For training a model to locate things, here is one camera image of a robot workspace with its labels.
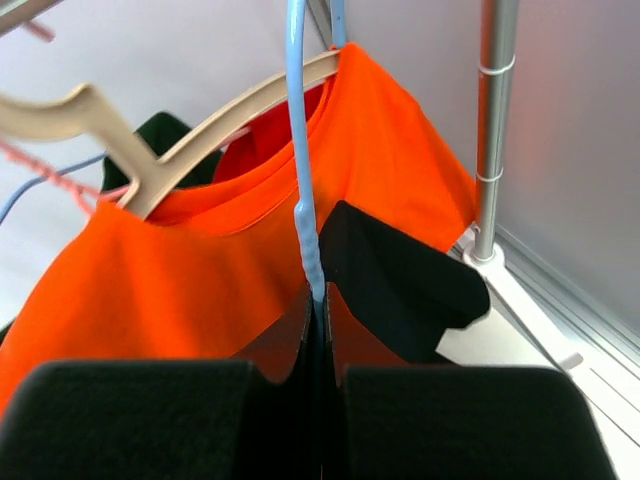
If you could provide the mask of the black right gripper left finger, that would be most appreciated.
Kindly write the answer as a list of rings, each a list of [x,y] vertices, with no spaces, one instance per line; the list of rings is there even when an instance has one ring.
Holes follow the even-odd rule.
[[[307,290],[225,360],[58,361],[1,422],[5,479],[311,479]]]

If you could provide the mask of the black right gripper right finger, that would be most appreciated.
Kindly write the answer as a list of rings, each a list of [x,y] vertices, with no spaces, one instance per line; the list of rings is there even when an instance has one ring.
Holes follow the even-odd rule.
[[[328,479],[611,479],[586,400],[547,368],[409,365],[329,290]]]

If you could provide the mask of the black t shirt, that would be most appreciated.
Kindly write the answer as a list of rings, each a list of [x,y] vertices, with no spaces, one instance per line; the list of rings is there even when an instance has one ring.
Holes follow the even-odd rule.
[[[448,329],[490,310],[473,268],[345,201],[320,233],[324,275],[356,321],[400,359],[426,364]]]

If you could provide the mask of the orange t shirt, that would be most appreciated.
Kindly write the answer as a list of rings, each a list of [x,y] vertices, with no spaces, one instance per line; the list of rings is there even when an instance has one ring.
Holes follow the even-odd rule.
[[[305,95],[316,218],[344,200],[441,251],[475,216],[474,182],[417,101],[359,46]],[[71,359],[228,358],[287,309],[305,276],[296,183],[213,183],[147,218],[97,207],[49,266],[1,346],[1,400]]]

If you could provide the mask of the light blue wire hanger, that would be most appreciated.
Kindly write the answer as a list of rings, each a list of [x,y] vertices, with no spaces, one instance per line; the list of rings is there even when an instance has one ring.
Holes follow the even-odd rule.
[[[294,207],[294,221],[314,312],[321,318],[326,287],[317,233],[304,92],[306,86],[325,80],[337,72],[339,52],[331,50],[308,63],[303,62],[305,12],[304,1],[290,0],[287,3],[286,87],[299,191],[299,200]]]

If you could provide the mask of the pink wire hanger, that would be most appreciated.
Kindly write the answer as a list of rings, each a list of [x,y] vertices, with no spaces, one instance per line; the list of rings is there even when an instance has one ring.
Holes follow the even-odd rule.
[[[56,142],[91,135],[101,143],[114,163],[133,176],[135,162],[145,157],[144,143],[98,88],[81,84],[60,100],[33,102],[1,96],[1,151],[8,159],[33,170],[46,181],[69,192],[83,212],[94,211],[93,202],[122,199],[127,187],[102,193],[78,183],[15,145],[11,138],[34,142]]]

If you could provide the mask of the beige wooden hanger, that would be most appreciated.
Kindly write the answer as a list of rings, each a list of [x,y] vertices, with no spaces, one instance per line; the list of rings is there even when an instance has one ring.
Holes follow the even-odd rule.
[[[101,161],[100,194],[117,199],[130,213],[146,218],[174,189],[211,183],[222,150],[249,133],[273,107],[295,104],[290,74],[276,75],[191,127],[170,111],[157,111],[137,129],[94,86],[85,84],[61,100],[34,103],[2,97],[1,149],[17,162],[62,183],[62,173],[28,157],[11,140],[54,142],[90,135],[106,152]]]

